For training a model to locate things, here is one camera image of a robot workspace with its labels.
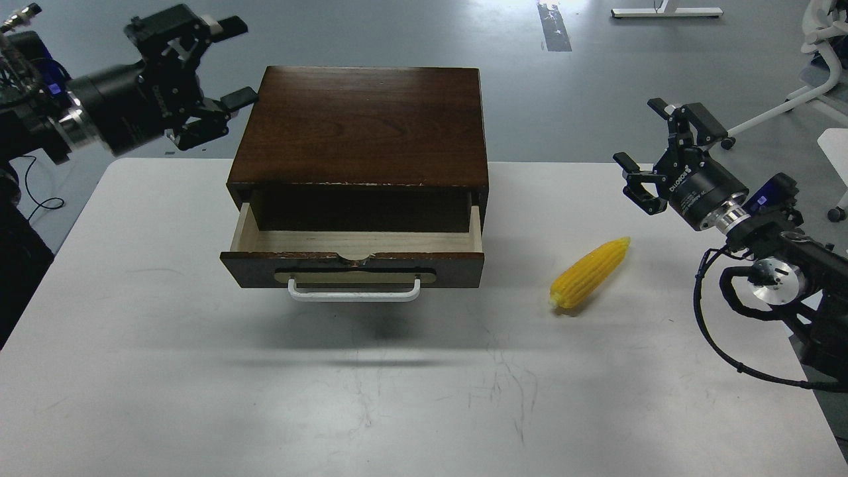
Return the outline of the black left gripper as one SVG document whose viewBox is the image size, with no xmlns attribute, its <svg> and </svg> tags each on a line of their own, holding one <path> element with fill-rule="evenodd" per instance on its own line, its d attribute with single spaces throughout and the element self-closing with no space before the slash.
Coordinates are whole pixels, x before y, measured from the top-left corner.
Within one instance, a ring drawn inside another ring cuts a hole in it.
<svg viewBox="0 0 848 477">
<path fill-rule="evenodd" d="M 70 82 L 68 145 L 100 142 L 119 156 L 161 136 L 182 151 L 227 136 L 229 121 L 256 103 L 258 93 L 243 87 L 203 99 L 196 71 L 210 45 L 247 32 L 239 16 L 199 16 L 186 4 L 131 18 L 124 34 L 142 60 Z"/>
</svg>

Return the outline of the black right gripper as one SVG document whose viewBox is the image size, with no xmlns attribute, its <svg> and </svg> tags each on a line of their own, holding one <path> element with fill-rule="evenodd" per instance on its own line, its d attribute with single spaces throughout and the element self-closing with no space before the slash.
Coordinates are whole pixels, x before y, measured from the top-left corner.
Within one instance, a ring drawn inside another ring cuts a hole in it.
<svg viewBox="0 0 848 477">
<path fill-rule="evenodd" d="M 627 153 L 613 154 L 623 169 L 623 194 L 648 215 L 663 213 L 669 203 L 691 229 L 708 229 L 715 209 L 750 192 L 708 153 L 729 139 L 729 132 L 702 103 L 675 106 L 656 97 L 647 105 L 666 121 L 667 147 L 653 172 L 642 171 Z M 658 186 L 660 194 L 649 192 L 645 184 Z"/>
</svg>

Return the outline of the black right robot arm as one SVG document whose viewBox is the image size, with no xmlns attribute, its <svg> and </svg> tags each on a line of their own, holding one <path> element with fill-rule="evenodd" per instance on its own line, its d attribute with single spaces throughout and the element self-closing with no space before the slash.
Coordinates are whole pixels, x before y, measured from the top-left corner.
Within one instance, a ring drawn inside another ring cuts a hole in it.
<svg viewBox="0 0 848 477">
<path fill-rule="evenodd" d="M 676 107 L 648 100 L 666 122 L 667 148 L 649 171 L 626 153 L 613 160 L 623 169 L 624 196 L 655 215 L 673 209 L 691 229 L 717 229 L 721 248 L 709 248 L 696 272 L 693 308 L 702 335 L 740 374 L 807 390 L 846 392 L 845 257 L 810 238 L 796 209 L 796 181 L 778 173 L 755 193 L 713 160 L 709 150 L 729 136 L 701 103 Z M 803 365 L 827 382 L 778 378 L 733 359 L 712 339 L 702 311 L 702 284 L 719 256 L 739 260 L 725 268 L 719 290 L 732 310 L 763 322 L 784 323 L 802 343 Z"/>
</svg>

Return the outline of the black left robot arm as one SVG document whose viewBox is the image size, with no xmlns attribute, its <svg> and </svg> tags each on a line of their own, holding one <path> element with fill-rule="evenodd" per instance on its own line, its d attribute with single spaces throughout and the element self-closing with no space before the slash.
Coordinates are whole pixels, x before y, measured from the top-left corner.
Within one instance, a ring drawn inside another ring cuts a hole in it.
<svg viewBox="0 0 848 477">
<path fill-rule="evenodd" d="M 21 198 L 14 159 L 40 149 L 61 164 L 90 144 L 119 156 L 162 136 L 188 150 L 227 135 L 231 118 L 258 100 L 251 87 L 210 99 L 197 76 L 212 44 L 246 33 L 240 17 L 216 21 L 185 4 L 134 17 L 124 32 L 140 60 L 73 78 L 37 33 L 19 30 L 37 13 L 31 3 L 2 24 L 2 199 L 10 203 Z"/>
</svg>

